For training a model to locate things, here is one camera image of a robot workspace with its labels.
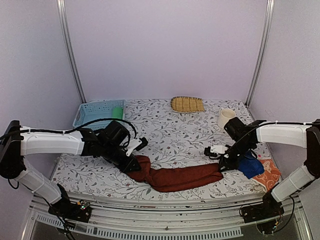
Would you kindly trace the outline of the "brown towel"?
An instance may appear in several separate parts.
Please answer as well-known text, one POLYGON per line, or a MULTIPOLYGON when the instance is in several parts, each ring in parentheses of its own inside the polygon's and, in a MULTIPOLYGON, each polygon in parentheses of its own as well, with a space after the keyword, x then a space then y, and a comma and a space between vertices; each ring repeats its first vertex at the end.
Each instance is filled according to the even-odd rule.
POLYGON ((128 172, 127 175, 139 183, 147 183, 161 193, 172 193, 218 182, 223 179, 217 163, 178 168, 151 168, 147 156, 138 155, 141 170, 128 172))

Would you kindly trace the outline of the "green microfiber towel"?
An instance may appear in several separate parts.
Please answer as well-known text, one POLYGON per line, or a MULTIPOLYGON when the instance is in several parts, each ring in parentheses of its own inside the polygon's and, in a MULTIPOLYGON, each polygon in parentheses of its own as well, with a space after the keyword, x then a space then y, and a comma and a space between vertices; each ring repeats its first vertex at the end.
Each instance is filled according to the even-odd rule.
POLYGON ((123 120, 124 117, 124 108, 121 106, 114 107, 112 109, 111 117, 114 119, 123 120))

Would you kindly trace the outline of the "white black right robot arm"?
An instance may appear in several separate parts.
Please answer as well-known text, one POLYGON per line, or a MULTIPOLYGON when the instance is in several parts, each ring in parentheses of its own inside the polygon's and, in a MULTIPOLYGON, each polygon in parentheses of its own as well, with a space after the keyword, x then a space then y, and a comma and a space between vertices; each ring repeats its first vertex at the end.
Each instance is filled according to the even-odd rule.
POLYGON ((232 146, 211 145, 204 155, 218 161, 218 171, 240 171, 247 179, 263 186, 267 193, 259 206, 262 218, 278 210, 278 203, 296 192, 302 192, 320 180, 320 121, 270 122, 255 120, 243 123, 238 117, 223 127, 234 140, 232 146), (285 178, 276 185, 269 184, 263 174, 274 174, 266 159, 253 152, 259 144, 268 144, 285 178))

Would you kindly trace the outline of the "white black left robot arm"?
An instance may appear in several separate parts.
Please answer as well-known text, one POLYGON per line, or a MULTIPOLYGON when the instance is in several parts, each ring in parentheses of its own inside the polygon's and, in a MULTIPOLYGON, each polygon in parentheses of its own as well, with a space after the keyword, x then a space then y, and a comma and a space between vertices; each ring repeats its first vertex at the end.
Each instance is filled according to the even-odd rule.
POLYGON ((43 164, 61 154, 103 158, 122 173, 141 169, 134 151, 147 146, 146 138, 131 135, 122 124, 111 121, 105 128, 92 130, 86 124, 71 130, 39 129, 21 126, 18 120, 9 123, 0 137, 0 175, 26 186, 43 197, 63 216, 74 213, 64 188, 48 179, 43 164))

